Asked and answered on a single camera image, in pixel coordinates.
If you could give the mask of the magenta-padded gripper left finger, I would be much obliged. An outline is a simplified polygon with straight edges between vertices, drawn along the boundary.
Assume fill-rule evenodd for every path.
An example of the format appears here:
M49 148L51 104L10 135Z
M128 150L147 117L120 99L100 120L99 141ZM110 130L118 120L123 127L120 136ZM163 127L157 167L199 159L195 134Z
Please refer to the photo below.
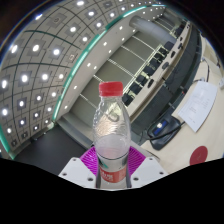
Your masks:
M72 157L59 173L59 177L78 186L94 189L97 184L98 170L98 158L95 148L92 147L80 158Z

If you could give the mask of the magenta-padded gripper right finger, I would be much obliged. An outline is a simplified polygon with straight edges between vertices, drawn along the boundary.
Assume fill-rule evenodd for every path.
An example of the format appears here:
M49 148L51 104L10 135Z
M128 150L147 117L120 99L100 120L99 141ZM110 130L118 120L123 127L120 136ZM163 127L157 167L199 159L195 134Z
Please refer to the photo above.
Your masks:
M155 157L146 157L133 147L129 150L127 168L129 188L143 187L167 175Z

